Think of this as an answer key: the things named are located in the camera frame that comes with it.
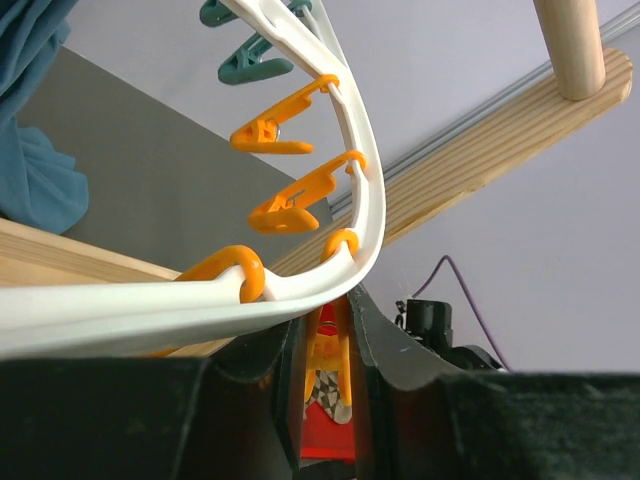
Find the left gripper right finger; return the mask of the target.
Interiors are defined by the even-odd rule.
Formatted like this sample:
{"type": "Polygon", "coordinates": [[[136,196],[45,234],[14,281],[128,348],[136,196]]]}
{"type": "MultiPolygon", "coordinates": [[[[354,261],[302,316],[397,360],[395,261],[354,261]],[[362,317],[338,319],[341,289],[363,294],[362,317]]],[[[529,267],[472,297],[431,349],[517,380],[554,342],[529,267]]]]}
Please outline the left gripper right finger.
{"type": "Polygon", "coordinates": [[[360,479],[635,479],[639,378],[461,370],[349,294],[360,479]]]}

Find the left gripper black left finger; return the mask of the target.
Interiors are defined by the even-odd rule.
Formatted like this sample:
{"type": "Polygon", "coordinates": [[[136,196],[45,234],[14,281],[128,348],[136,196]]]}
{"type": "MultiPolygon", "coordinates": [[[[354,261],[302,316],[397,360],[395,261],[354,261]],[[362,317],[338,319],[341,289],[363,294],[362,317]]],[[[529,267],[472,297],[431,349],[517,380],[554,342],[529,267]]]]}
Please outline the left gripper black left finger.
{"type": "Polygon", "coordinates": [[[294,479],[305,357],[294,320],[211,357],[1,365],[5,479],[294,479]]]}

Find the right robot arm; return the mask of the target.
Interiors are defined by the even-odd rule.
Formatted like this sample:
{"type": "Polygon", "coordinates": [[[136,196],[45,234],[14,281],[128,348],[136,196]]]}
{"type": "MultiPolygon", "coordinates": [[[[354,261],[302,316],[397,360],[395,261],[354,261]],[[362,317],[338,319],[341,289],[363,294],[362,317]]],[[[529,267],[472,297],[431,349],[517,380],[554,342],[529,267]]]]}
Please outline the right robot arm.
{"type": "Polygon", "coordinates": [[[424,348],[462,370],[505,371],[477,345],[453,345],[452,307],[447,302],[408,299],[395,302],[394,323],[424,348]]]}

